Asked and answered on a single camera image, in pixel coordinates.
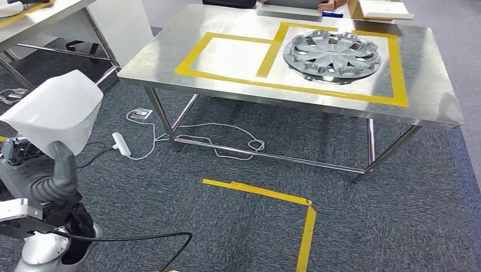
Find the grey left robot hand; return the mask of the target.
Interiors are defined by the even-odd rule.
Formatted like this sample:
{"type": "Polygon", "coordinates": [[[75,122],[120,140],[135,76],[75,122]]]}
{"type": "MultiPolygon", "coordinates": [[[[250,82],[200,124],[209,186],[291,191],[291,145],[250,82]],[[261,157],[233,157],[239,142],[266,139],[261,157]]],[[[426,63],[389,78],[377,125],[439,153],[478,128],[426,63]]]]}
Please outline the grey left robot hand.
{"type": "Polygon", "coordinates": [[[25,137],[1,143],[1,200],[8,196],[27,198],[35,203],[77,203],[75,156],[60,141],[49,144],[50,157],[25,137]]]}

